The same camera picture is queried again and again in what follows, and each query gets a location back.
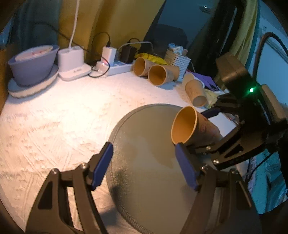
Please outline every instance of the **yellow plastic wrapper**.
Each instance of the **yellow plastic wrapper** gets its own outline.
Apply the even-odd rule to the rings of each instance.
[[[159,65],[168,65],[168,63],[164,59],[162,59],[161,57],[154,56],[151,54],[141,53],[141,54],[135,55],[135,58],[139,58],[139,57],[143,57],[144,59],[148,59],[151,62],[154,62],[154,63],[159,64]]]

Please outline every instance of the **white power strip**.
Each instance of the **white power strip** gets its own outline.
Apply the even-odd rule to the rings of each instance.
[[[97,75],[104,74],[107,71],[107,69],[108,69],[108,65],[99,61],[96,64],[96,70],[97,71],[92,70],[90,75],[91,76],[97,76]],[[110,66],[109,71],[104,76],[112,76],[112,75],[116,75],[116,74],[129,72],[132,70],[133,70],[133,64],[126,64],[126,63],[123,63],[121,61],[117,61],[113,64],[113,66]]]

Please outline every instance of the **black power adapter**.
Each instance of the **black power adapter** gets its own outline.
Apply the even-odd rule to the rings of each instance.
[[[127,45],[122,47],[120,61],[126,64],[133,63],[137,48]]]

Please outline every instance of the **white bowl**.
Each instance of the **white bowl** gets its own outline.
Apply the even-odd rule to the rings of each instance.
[[[50,52],[53,46],[37,46],[31,49],[25,50],[15,57],[15,61],[23,61],[31,58],[35,58]]]

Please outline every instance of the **brown paper cup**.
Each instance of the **brown paper cup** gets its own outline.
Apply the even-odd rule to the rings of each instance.
[[[200,147],[215,144],[222,136],[218,127],[194,107],[186,106],[177,113],[173,121],[171,139],[174,144]]]
[[[180,74],[180,68],[178,66],[173,65],[162,65],[165,69],[170,70],[174,75],[174,81],[178,80],[179,74]]]
[[[148,59],[139,57],[134,63],[133,71],[137,76],[147,76],[149,69],[155,64]]]
[[[160,86],[174,80],[174,74],[162,65],[154,65],[148,72],[148,78],[155,86]]]
[[[206,105],[207,97],[202,82],[191,80],[185,85],[185,91],[193,106],[201,107]]]

